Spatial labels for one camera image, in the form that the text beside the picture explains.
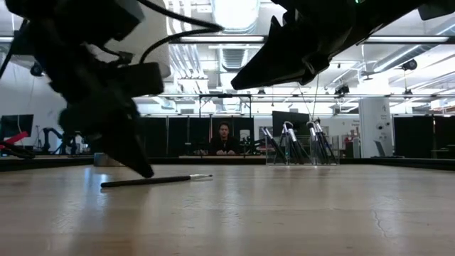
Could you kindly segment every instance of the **black monitor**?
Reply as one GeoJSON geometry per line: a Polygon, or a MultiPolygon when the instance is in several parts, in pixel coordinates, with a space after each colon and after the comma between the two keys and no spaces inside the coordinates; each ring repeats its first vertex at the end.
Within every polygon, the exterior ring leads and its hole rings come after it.
{"type": "Polygon", "coordinates": [[[309,129],[306,128],[306,123],[309,120],[309,114],[272,111],[273,136],[281,136],[285,121],[294,125],[294,132],[297,136],[310,135],[309,129]]]}
{"type": "Polygon", "coordinates": [[[21,132],[27,132],[31,136],[33,129],[32,114],[4,115],[0,119],[0,137],[9,138],[21,132]]]}

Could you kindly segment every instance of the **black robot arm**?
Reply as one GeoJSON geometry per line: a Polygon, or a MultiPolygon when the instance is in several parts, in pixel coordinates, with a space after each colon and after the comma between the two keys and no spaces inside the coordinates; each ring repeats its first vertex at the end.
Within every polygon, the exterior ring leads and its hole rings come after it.
{"type": "Polygon", "coordinates": [[[455,11],[453,0],[272,0],[287,12],[272,17],[267,42],[232,80],[236,90],[299,82],[305,85],[332,58],[419,8],[422,19],[455,11]]]}
{"type": "Polygon", "coordinates": [[[144,61],[126,65],[131,56],[104,63],[88,48],[103,49],[107,41],[128,36],[144,20],[139,1],[162,14],[206,27],[165,38],[146,49],[141,59],[172,38],[222,29],[145,0],[6,0],[6,6],[28,20],[11,48],[18,41],[27,42],[28,51],[51,79],[50,86],[68,103],[58,121],[63,131],[80,132],[92,146],[149,178],[154,172],[139,141],[139,113],[132,97],[163,92],[159,65],[144,61]]]}

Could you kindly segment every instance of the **person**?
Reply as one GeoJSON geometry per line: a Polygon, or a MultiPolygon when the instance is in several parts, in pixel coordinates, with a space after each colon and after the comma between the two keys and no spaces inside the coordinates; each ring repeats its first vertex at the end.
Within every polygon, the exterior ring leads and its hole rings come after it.
{"type": "Polygon", "coordinates": [[[212,155],[235,155],[240,148],[238,139],[229,135],[230,126],[227,122],[221,122],[218,126],[219,136],[210,141],[210,154],[212,155]]]}

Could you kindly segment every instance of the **wooden table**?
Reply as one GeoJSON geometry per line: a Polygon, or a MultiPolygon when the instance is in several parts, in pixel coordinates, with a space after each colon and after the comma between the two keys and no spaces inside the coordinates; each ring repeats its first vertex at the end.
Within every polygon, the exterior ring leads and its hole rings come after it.
{"type": "Polygon", "coordinates": [[[212,180],[100,190],[124,167],[0,173],[0,255],[455,255],[455,172],[154,166],[212,180]]]}

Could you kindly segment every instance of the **black partition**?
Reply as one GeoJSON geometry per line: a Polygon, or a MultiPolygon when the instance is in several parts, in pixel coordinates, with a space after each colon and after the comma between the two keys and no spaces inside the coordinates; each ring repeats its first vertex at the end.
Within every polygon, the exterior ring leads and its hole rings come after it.
{"type": "Polygon", "coordinates": [[[235,128],[233,136],[241,139],[249,136],[255,139],[255,120],[249,117],[234,117],[233,126],[235,128]]]}
{"type": "Polygon", "coordinates": [[[190,118],[191,151],[207,149],[209,138],[210,118],[190,118]]]}
{"type": "Polygon", "coordinates": [[[147,156],[166,156],[167,132],[165,117],[142,117],[139,120],[138,130],[147,156]]]}
{"type": "Polygon", "coordinates": [[[453,148],[455,145],[455,117],[434,117],[436,148],[453,148]]]}
{"type": "Polygon", "coordinates": [[[187,117],[169,117],[167,156],[178,157],[186,154],[189,122],[187,117]]]}
{"type": "Polygon", "coordinates": [[[394,117],[395,155],[429,159],[433,150],[433,117],[394,117]]]}
{"type": "Polygon", "coordinates": [[[237,139],[255,137],[249,117],[142,117],[138,128],[148,157],[178,157],[208,150],[221,122],[230,124],[230,135],[237,139]]]}

